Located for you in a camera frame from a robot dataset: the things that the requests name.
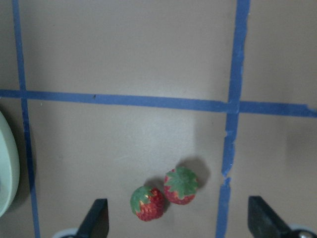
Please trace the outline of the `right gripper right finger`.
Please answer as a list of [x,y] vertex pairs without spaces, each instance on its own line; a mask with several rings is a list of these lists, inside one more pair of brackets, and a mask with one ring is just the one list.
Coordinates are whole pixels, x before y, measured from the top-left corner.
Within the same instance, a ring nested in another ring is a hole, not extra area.
[[261,196],[248,198],[248,229],[254,238],[315,238],[317,236],[310,229],[285,223]]

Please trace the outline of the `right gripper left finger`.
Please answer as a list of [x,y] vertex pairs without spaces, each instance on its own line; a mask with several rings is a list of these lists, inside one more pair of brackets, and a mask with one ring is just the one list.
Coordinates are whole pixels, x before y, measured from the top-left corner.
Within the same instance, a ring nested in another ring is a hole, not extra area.
[[106,238],[109,232],[107,199],[96,199],[78,228],[76,238]]

